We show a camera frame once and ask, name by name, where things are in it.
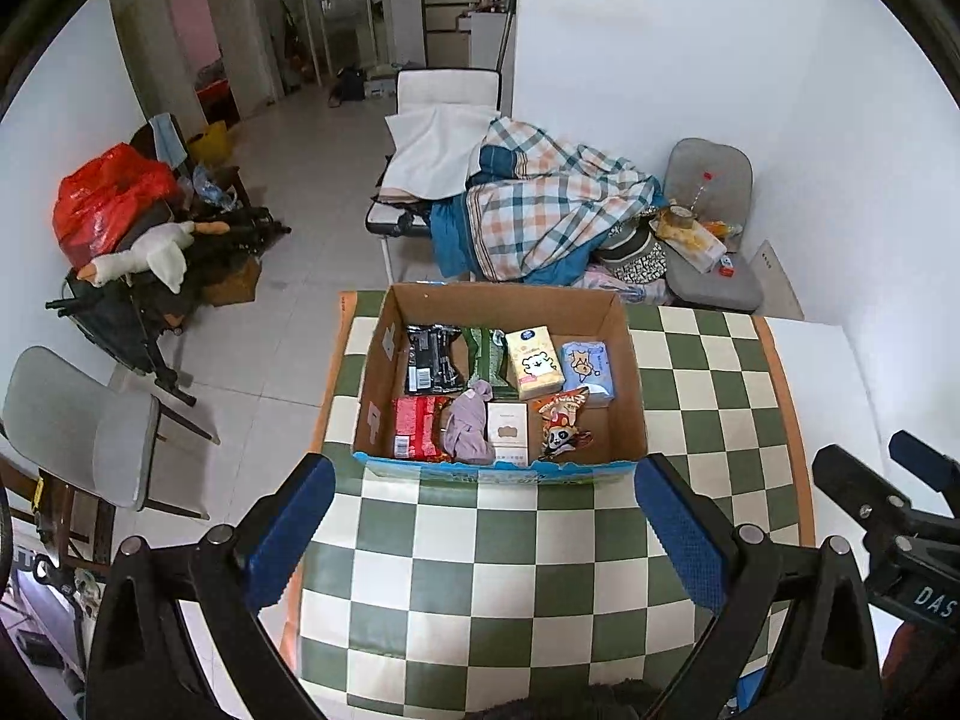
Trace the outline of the yellow Vinda tissue pack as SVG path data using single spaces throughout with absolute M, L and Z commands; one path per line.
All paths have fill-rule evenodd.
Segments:
M 506 349 L 519 400 L 535 400 L 562 390 L 565 374 L 545 325 L 508 333 Z

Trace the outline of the red snack packet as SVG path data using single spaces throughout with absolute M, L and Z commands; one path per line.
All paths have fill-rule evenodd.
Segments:
M 397 460 L 443 461 L 443 427 L 451 399 L 446 395 L 405 395 L 394 401 L 392 451 Z

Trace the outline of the dark green snack bag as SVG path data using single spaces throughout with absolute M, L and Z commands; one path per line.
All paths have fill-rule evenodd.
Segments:
M 468 383 L 484 380 L 500 400 L 517 400 L 517 390 L 508 377 L 506 333 L 500 328 L 469 327 L 462 330 L 467 346 Z

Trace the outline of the orange panda plush toy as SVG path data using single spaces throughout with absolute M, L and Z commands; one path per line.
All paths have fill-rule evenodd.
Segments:
M 573 388 L 534 401 L 534 410 L 542 426 L 542 460 L 555 460 L 560 455 L 584 449 L 592 442 L 592 434 L 578 422 L 579 411 L 588 401 L 587 387 Z

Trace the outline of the plaid blanket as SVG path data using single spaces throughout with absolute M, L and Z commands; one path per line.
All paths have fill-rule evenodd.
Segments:
M 498 117 L 466 190 L 430 211 L 434 263 L 446 278 L 569 286 L 614 227 L 664 205 L 630 160 Z

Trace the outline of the white pillow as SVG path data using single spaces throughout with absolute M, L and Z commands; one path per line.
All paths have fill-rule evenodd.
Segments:
M 446 200 L 466 190 L 500 112 L 487 106 L 440 104 L 387 115 L 394 154 L 377 198 L 386 203 Z

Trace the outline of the blue cartoon tissue pack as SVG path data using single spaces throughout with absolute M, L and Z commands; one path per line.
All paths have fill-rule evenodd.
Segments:
M 615 397 L 612 366 L 603 341 L 568 341 L 560 348 L 566 390 L 585 388 L 589 405 L 607 405 Z

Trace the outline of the green white checkered mat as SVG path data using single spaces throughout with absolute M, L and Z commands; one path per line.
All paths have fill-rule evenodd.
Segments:
M 665 683 L 708 622 L 630 479 L 384 478 L 352 452 L 382 298 L 343 294 L 320 447 L 337 492 L 301 562 L 285 650 L 324 710 L 444 718 L 563 686 Z M 770 327 L 635 307 L 649 442 L 734 522 L 811 536 L 793 404 Z

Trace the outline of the purple fuzzy cloth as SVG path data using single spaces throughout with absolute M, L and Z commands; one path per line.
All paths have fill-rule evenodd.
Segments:
M 477 379 L 448 406 L 443 447 L 449 457 L 470 465 L 488 465 L 493 461 L 494 452 L 487 437 L 487 405 L 491 400 L 493 388 L 486 380 Z

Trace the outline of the red plastic bag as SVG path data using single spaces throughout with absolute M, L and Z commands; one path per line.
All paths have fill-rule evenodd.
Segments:
M 110 254 L 156 203 L 181 196 L 171 167 L 117 143 L 60 181 L 52 229 L 75 270 Z

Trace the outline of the white goose plush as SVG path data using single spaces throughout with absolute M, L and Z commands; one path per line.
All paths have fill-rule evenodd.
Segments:
M 76 279 L 103 288 L 111 281 L 151 271 L 172 294 L 181 292 L 187 262 L 184 250 L 197 236 L 219 236 L 231 231 L 228 223 L 164 223 L 145 231 L 127 249 L 99 255 L 76 271 Z

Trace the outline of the black white patterned bag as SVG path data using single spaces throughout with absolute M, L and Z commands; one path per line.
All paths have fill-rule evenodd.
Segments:
M 662 280 L 667 273 L 664 249 L 644 218 L 617 224 L 596 255 L 612 277 L 635 286 Z

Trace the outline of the brown cardboard box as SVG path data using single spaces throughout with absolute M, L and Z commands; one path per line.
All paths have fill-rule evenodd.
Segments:
M 381 475 L 573 483 L 647 452 L 640 371 L 612 293 L 398 283 L 363 366 L 353 455 Z

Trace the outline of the white beige box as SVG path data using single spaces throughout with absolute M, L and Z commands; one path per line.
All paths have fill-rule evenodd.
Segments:
M 494 460 L 516 466 L 529 465 L 529 415 L 519 401 L 490 401 L 487 437 Z

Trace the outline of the yellow snack package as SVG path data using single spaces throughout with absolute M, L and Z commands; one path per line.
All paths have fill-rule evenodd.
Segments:
M 654 232 L 698 273 L 706 275 L 717 271 L 723 278 L 732 278 L 736 273 L 727 245 L 708 226 L 701 224 L 690 208 L 666 206 L 659 211 Z

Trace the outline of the black snack bag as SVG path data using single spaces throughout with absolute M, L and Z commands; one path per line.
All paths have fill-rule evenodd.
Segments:
M 442 323 L 407 327 L 407 394 L 450 395 L 466 387 L 452 355 L 452 345 L 459 337 L 459 328 Z

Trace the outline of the white folding bed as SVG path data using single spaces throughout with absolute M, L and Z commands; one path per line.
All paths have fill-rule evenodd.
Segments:
M 364 226 L 381 245 L 389 283 L 391 242 L 429 239 L 469 278 L 480 275 L 467 216 L 467 190 L 480 174 L 480 148 L 500 117 L 501 75 L 484 68 L 414 68 L 395 80 L 397 112 L 386 119 L 394 153 L 377 179 Z

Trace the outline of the grey cushioned chair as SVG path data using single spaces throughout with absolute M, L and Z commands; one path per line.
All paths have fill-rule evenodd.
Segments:
M 665 246 L 665 281 L 680 304 L 752 314 L 763 291 L 740 253 L 754 206 L 754 168 L 731 145 L 683 138 L 670 151 L 665 196 L 690 211 L 704 231 L 726 247 L 726 259 L 701 271 L 674 247 Z

